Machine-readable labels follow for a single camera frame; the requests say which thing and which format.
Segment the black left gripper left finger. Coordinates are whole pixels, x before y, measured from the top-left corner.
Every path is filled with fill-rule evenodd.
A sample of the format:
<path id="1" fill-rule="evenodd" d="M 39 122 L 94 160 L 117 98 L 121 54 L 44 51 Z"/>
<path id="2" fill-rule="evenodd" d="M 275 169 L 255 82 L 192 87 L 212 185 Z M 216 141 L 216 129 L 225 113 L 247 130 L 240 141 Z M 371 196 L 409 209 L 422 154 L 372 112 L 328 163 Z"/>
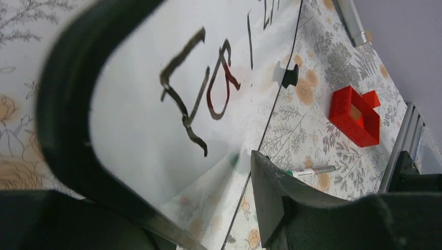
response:
<path id="1" fill-rule="evenodd" d="M 53 190 L 1 191 L 1 249 L 176 249 L 114 211 Z"/>

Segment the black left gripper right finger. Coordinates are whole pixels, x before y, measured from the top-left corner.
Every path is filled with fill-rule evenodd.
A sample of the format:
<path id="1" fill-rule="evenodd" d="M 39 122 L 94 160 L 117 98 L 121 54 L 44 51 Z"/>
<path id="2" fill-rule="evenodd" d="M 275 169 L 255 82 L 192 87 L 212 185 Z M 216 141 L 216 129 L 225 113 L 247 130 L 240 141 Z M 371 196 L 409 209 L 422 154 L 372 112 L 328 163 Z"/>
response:
<path id="1" fill-rule="evenodd" d="M 392 190 L 347 201 L 251 154 L 265 249 L 441 249 L 441 175 L 395 170 Z"/>

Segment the small black-framed whiteboard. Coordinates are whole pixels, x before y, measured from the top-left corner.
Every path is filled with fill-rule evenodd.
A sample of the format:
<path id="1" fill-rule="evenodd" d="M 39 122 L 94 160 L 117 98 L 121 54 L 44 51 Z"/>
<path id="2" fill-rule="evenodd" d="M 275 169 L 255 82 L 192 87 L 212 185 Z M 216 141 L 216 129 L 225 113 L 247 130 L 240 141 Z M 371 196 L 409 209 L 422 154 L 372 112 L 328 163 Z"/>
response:
<path id="1" fill-rule="evenodd" d="M 36 99 L 65 186 L 185 249 L 222 249 L 297 35 L 301 1 L 95 1 Z"/>

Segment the green capped marker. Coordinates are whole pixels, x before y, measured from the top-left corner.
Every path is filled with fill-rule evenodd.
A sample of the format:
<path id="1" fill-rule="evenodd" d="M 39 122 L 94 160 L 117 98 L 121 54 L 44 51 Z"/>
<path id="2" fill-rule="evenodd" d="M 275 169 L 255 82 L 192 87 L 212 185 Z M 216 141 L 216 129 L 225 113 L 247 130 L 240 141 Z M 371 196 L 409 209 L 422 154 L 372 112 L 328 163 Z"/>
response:
<path id="1" fill-rule="evenodd" d="M 336 170 L 339 170 L 339 166 L 335 165 L 327 165 L 327 166 L 317 166 L 312 168 L 305 168 L 300 170 L 286 170 L 285 172 L 293 177 L 306 177 L 306 176 L 312 176 L 312 175 L 318 175 L 321 173 L 329 173 L 334 172 Z"/>

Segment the red plastic box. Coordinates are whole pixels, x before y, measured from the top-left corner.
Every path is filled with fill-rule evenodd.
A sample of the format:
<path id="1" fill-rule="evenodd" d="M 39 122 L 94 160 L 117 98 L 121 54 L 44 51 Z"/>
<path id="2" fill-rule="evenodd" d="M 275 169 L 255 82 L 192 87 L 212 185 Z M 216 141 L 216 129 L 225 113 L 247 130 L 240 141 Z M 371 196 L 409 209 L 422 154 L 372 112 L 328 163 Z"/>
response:
<path id="1" fill-rule="evenodd" d="M 375 108 L 380 101 L 375 90 L 360 95 L 347 86 L 333 93 L 329 120 L 356 146 L 379 144 L 380 116 Z"/>

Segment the brown cylinder in box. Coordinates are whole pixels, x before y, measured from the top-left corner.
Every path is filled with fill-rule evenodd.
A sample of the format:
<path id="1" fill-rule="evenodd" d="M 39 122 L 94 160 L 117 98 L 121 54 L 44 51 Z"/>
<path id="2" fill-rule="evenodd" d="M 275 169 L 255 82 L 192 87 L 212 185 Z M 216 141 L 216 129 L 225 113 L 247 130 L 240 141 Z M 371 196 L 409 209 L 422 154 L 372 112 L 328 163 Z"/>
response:
<path id="1" fill-rule="evenodd" d="M 349 115 L 356 122 L 358 122 L 362 118 L 361 111 L 358 108 L 356 108 L 353 104 L 350 105 Z"/>

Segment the red plastic triangle piece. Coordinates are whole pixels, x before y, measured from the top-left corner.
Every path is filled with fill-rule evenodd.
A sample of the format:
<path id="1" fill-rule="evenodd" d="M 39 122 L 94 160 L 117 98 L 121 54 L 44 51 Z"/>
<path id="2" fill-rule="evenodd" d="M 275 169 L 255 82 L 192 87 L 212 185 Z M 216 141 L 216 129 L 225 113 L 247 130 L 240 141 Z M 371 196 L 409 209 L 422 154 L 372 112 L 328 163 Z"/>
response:
<path id="1" fill-rule="evenodd" d="M 375 90 L 364 93 L 362 98 L 372 109 L 380 106 L 380 100 Z"/>

